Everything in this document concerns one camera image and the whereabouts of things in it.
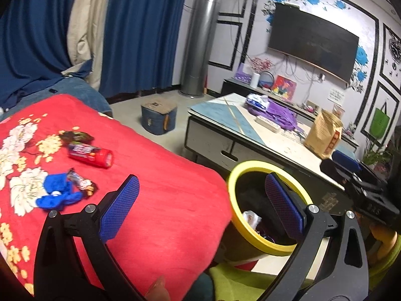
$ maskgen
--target brown paper bag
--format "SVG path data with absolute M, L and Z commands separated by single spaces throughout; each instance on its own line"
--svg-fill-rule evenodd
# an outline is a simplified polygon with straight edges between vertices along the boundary
M 342 122 L 333 113 L 322 110 L 316 117 L 304 146 L 321 159 L 328 159 L 341 139 Z

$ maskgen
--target green bag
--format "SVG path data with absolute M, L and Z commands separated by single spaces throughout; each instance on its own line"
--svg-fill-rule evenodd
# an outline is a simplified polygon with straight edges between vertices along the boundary
M 384 102 L 381 109 L 376 107 L 369 132 L 376 139 L 380 139 L 386 132 L 390 117 L 387 115 L 387 102 Z

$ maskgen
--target wall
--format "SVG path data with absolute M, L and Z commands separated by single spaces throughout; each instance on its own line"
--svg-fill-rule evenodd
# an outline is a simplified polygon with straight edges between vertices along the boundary
M 187 6 L 193 0 L 186 0 Z M 320 70 L 303 61 L 288 60 L 281 53 L 267 49 L 271 16 L 275 2 L 291 2 L 300 9 L 333 22 L 359 37 L 359 53 L 354 64 L 352 87 L 327 74 L 322 83 L 317 81 Z M 184 7 L 179 44 L 175 60 L 173 83 L 179 83 L 182 56 L 191 9 Z M 331 88 L 345 93 L 342 108 L 343 123 L 357 125 L 355 138 L 362 146 L 376 108 L 386 103 L 390 117 L 385 135 L 376 141 L 388 142 L 400 113 L 401 64 L 393 58 L 390 45 L 398 47 L 401 36 L 400 19 L 387 0 L 223 0 L 209 62 L 208 88 L 219 92 L 223 80 L 235 74 L 241 62 L 249 57 L 269 58 L 274 76 L 282 75 L 297 83 L 293 101 L 306 99 L 331 110 L 333 102 L 327 99 Z

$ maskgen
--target wall-mounted tv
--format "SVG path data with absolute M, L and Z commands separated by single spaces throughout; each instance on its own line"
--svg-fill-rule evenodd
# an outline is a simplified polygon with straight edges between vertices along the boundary
M 296 7 L 276 4 L 269 48 L 350 82 L 359 37 Z

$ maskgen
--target tall cylinder air conditioner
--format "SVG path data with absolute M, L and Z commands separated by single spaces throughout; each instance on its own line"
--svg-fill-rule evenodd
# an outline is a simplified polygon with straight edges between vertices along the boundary
M 181 93 L 200 97 L 215 37 L 221 0 L 196 0 L 181 70 Z

